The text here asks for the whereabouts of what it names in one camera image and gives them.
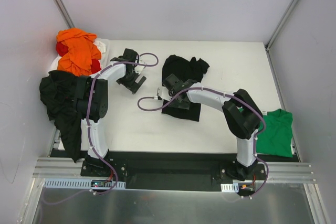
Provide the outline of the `black printed t shirt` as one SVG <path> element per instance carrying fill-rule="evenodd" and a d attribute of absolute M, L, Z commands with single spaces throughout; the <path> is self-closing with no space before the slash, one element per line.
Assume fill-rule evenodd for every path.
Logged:
<path fill-rule="evenodd" d="M 209 64 L 201 58 L 197 60 L 195 57 L 192 57 L 188 61 L 180 56 L 170 55 L 162 67 L 162 81 L 169 75 L 174 74 L 183 82 L 188 79 L 201 82 L 209 67 Z M 192 103 L 189 110 L 173 108 L 171 106 L 162 109 L 162 114 L 195 122 L 200 120 L 200 112 L 201 104 L 199 103 Z"/>

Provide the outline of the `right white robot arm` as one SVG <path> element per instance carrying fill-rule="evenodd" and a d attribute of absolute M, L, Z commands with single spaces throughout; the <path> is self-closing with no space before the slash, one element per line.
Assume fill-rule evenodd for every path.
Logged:
<path fill-rule="evenodd" d="M 171 74 L 162 82 L 171 97 L 169 107 L 189 110 L 192 104 L 202 104 L 222 111 L 230 132 L 237 138 L 236 174 L 248 179 L 255 173 L 257 162 L 256 137 L 261 124 L 264 124 L 262 112 L 249 93 L 239 89 L 227 93 L 202 86 L 195 80 L 182 81 Z"/>

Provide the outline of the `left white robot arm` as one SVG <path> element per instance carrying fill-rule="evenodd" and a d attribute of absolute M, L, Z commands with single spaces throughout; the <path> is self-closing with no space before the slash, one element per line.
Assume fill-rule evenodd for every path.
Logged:
<path fill-rule="evenodd" d="M 111 163 L 105 160 L 109 149 L 104 134 L 103 119 L 108 111 L 109 84 L 123 85 L 132 94 L 137 93 L 146 77 L 140 75 L 146 66 L 140 63 L 140 55 L 125 49 L 122 56 L 114 57 L 105 68 L 90 76 L 80 76 L 77 81 L 74 108 L 82 119 L 82 137 L 89 142 L 89 157 L 96 159 L 93 170 L 99 176 L 111 171 Z"/>

